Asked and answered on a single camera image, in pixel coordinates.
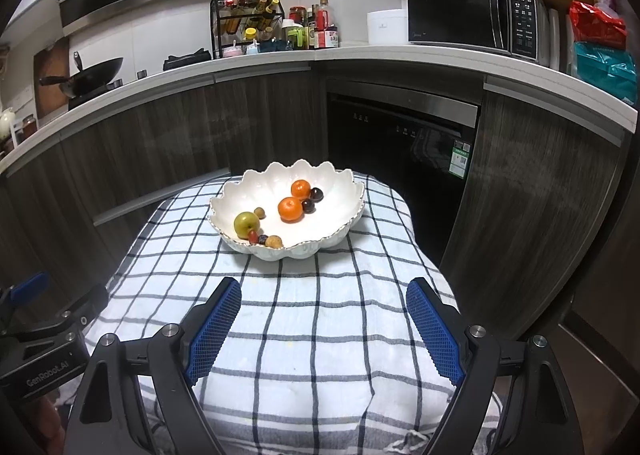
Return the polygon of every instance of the metal screw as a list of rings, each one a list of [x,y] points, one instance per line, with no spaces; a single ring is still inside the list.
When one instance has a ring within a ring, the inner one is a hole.
[[[180,326],[177,323],[168,323],[162,327],[162,336],[170,338],[171,336],[178,334],[178,330],[180,330]]]
[[[482,325],[472,325],[469,327],[469,332],[474,338],[484,338],[486,336],[486,329]]]
[[[548,344],[548,341],[544,336],[540,336],[540,334],[536,334],[535,336],[533,336],[533,344],[537,347],[546,347]]]
[[[100,338],[100,345],[108,347],[116,340],[116,335],[109,332]]]

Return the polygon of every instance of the microwave door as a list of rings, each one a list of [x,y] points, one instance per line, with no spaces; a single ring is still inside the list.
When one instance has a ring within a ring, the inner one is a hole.
[[[500,0],[408,0],[412,44],[466,47],[508,54]]]

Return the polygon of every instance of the white bowl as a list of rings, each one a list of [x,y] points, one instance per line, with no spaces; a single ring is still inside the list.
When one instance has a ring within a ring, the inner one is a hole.
[[[278,204],[285,197],[291,197],[291,184],[298,179],[309,181],[312,188],[320,188],[324,198],[316,203],[315,212],[287,223],[278,214]],[[364,211],[364,184],[353,180],[351,170],[336,172],[330,162],[320,166],[311,166],[304,159],[292,166],[272,162],[264,172],[247,170],[239,182],[225,183],[222,195],[211,198],[210,206],[213,213],[209,222],[235,251],[269,261],[307,258],[321,247],[331,247],[347,236]],[[251,245],[238,238],[234,219],[238,213],[257,207],[266,213],[260,221],[261,233],[279,236],[284,247]]]

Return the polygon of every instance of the white countertop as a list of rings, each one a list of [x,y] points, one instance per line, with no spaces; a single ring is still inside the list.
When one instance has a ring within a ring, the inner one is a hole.
[[[636,122],[638,120],[636,109],[588,83],[527,61],[452,47],[422,45],[341,47],[316,51],[270,52],[252,56],[239,56],[237,58],[223,58],[222,60],[212,60],[180,67],[128,83],[84,103],[38,130],[0,161],[0,173],[4,172],[35,146],[53,138],[68,125],[78,122],[115,102],[126,101],[127,98],[141,95],[145,91],[154,90],[174,82],[234,69],[324,60],[395,60],[475,70],[484,74],[521,82],[544,92],[567,98],[596,114],[604,116],[631,133],[636,131]]]

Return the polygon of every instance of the small potato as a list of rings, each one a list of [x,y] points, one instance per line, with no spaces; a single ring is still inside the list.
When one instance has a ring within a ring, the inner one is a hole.
[[[271,235],[269,238],[267,238],[267,241],[264,243],[264,245],[266,245],[267,247],[272,247],[273,249],[280,249],[281,247],[284,247],[282,245],[282,239],[277,235]]]

